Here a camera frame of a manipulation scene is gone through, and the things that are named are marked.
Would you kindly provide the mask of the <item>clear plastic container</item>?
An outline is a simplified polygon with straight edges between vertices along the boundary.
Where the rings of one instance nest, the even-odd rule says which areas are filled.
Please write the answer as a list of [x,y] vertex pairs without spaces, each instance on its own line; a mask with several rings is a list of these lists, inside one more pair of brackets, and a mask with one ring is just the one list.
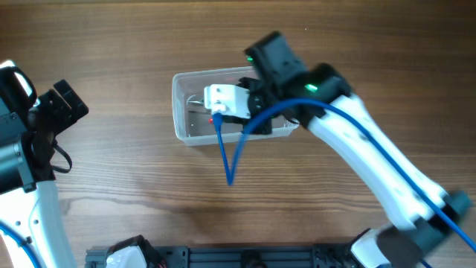
[[[218,142],[215,126],[193,127],[190,120],[196,117],[211,115],[189,113],[187,111],[208,111],[201,105],[187,105],[191,95],[204,100],[204,88],[211,84],[231,84],[237,86],[242,77],[257,78],[252,67],[223,68],[209,71],[179,73],[173,77],[173,120],[176,136],[187,146],[201,146]],[[222,140],[225,143],[237,142],[244,127],[241,124],[223,123],[221,126]]]

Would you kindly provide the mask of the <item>green handled screwdriver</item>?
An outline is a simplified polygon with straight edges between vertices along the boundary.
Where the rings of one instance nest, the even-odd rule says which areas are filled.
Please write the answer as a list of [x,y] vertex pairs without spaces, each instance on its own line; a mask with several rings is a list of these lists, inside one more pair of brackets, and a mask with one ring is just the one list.
[[211,112],[209,111],[187,111],[189,113],[197,113],[197,114],[205,114],[205,115],[211,115]]

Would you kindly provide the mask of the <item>orange black needle-nose pliers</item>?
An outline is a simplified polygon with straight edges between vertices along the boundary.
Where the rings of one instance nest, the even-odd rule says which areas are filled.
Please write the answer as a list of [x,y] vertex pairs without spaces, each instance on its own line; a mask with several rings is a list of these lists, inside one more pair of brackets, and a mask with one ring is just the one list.
[[186,104],[187,104],[187,105],[193,104],[193,105],[201,105],[201,106],[203,106],[203,105],[204,105],[204,100],[203,100],[203,99],[199,99],[199,98],[197,97],[197,95],[191,95],[191,96],[187,99]]

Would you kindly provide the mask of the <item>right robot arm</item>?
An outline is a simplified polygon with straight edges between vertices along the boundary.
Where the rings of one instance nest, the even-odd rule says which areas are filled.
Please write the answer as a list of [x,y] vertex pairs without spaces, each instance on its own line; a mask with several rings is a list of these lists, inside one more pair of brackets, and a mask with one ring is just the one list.
[[451,235],[468,246],[475,242],[460,223],[470,209],[469,196],[449,193],[418,170],[372,119],[362,99],[330,64],[308,68],[274,31],[246,48],[257,73],[241,78],[213,114],[243,126],[231,162],[234,182],[248,137],[268,132],[283,116],[328,144],[362,179],[384,209],[388,222],[358,235],[338,257],[342,267],[415,267]]

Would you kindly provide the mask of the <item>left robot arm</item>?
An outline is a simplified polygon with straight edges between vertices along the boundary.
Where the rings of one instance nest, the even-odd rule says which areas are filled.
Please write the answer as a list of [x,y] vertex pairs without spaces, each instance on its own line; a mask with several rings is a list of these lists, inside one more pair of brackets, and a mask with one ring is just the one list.
[[75,267],[62,221],[55,153],[71,157],[56,137],[87,115],[65,81],[42,95],[11,60],[1,64],[1,238],[15,267]]

